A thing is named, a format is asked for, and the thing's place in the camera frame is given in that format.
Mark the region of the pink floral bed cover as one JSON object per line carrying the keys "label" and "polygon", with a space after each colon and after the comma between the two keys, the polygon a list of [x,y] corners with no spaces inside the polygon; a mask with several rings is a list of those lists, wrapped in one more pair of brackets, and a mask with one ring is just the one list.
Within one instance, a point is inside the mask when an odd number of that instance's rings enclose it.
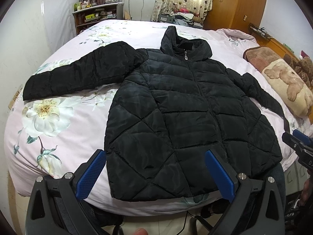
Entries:
{"label": "pink floral bed cover", "polygon": [[[58,49],[38,68],[38,72],[50,72],[116,41],[124,41],[134,48],[158,49],[166,28],[167,24],[156,22],[112,20],[98,23]],[[207,41],[214,60],[240,74],[250,73],[281,104],[291,129],[305,134],[312,132],[308,116],[293,115],[263,75],[243,58],[245,50],[257,46],[253,36],[239,30],[201,30],[181,25],[177,27],[177,33],[187,39]],[[38,176],[49,174],[60,178],[76,170],[95,150],[103,148],[109,108],[117,88],[118,85],[103,86],[32,102],[17,97],[5,127],[4,150],[13,185],[19,194],[29,196]],[[103,171],[87,201],[115,214],[154,216],[192,210],[219,197],[219,192],[213,192],[199,200],[123,202],[112,198],[108,174]]]}

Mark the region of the clothes pile by window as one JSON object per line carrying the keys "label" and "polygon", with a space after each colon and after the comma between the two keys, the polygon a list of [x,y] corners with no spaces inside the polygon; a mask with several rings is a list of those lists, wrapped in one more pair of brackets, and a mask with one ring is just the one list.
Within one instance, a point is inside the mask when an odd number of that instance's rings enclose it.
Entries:
{"label": "clothes pile by window", "polygon": [[186,12],[160,12],[157,17],[157,22],[182,25],[196,29],[203,28],[203,20],[192,13]]}

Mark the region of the black puffer jacket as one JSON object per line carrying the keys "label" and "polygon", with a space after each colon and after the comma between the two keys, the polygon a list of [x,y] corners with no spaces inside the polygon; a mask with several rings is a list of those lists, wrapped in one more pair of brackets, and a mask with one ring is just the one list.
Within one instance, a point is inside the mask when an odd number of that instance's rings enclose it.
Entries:
{"label": "black puffer jacket", "polygon": [[261,179],[282,161],[265,107],[281,105],[251,74],[212,59],[208,42],[170,26],[159,49],[119,41],[29,78],[24,100],[118,83],[104,137],[113,198],[127,202],[195,197],[216,191],[205,165],[215,150],[236,172]]}

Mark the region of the wooden headboard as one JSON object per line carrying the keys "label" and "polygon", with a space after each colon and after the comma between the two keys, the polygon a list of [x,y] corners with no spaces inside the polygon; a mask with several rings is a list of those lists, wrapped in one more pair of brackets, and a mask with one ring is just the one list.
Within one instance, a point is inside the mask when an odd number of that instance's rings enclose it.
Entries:
{"label": "wooden headboard", "polygon": [[296,56],[290,48],[286,45],[277,41],[274,37],[270,36],[269,34],[261,31],[256,25],[249,23],[248,30],[250,35],[254,36],[257,43],[260,46],[265,46],[276,52],[281,58],[288,54],[292,57],[295,61],[300,61],[299,56]]}

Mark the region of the orange wooden wardrobe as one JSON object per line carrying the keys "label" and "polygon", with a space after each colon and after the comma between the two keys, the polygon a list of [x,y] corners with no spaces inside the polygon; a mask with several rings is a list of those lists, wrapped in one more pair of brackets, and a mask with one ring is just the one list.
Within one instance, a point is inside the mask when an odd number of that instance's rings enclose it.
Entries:
{"label": "orange wooden wardrobe", "polygon": [[212,0],[212,9],[207,13],[203,29],[235,29],[249,32],[252,23],[259,26],[266,0]]}

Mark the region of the brown teddy bear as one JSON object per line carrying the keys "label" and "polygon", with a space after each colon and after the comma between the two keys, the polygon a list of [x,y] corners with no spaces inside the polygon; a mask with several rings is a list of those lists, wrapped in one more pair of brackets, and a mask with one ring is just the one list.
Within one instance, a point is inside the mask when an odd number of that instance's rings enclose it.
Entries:
{"label": "brown teddy bear", "polygon": [[289,54],[285,54],[283,59],[288,65],[300,76],[300,78],[306,83],[308,88],[312,90],[312,60],[310,57],[305,56],[303,59],[296,61]]}

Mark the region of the dark wooden shelf unit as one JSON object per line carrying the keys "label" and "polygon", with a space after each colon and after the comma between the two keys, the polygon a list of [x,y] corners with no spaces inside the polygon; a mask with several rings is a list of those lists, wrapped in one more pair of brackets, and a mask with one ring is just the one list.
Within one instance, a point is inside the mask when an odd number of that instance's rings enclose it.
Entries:
{"label": "dark wooden shelf unit", "polygon": [[110,19],[123,19],[123,2],[102,4],[73,12],[75,31],[78,35],[87,28]]}

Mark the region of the brown bear print blanket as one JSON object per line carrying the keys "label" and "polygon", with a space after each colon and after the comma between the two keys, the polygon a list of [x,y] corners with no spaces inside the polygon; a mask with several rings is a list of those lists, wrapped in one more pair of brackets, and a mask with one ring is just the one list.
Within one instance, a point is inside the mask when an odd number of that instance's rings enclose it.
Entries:
{"label": "brown bear print blanket", "polygon": [[250,48],[243,58],[263,75],[293,115],[309,115],[312,91],[283,58],[268,47]]}

